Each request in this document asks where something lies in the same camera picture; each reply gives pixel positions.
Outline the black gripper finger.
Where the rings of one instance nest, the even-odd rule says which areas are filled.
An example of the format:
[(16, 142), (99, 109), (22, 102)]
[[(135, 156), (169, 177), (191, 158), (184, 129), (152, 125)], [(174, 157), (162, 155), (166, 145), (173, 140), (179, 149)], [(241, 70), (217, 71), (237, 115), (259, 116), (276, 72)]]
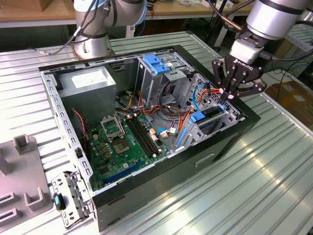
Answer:
[(247, 81), (247, 78), (242, 74), (236, 80), (232, 79), (228, 87), (223, 85), (223, 105), (230, 103), (239, 107), (239, 103), (242, 103), (241, 98), (260, 94), (265, 91), (265, 88), (267, 88), (267, 84), (262, 78)]
[(232, 79), (232, 70), (227, 68), (226, 62), (223, 58), (213, 60), (212, 69), (214, 74), (214, 84), (221, 90), (221, 96), (218, 103), (224, 105), (229, 96), (228, 90)]

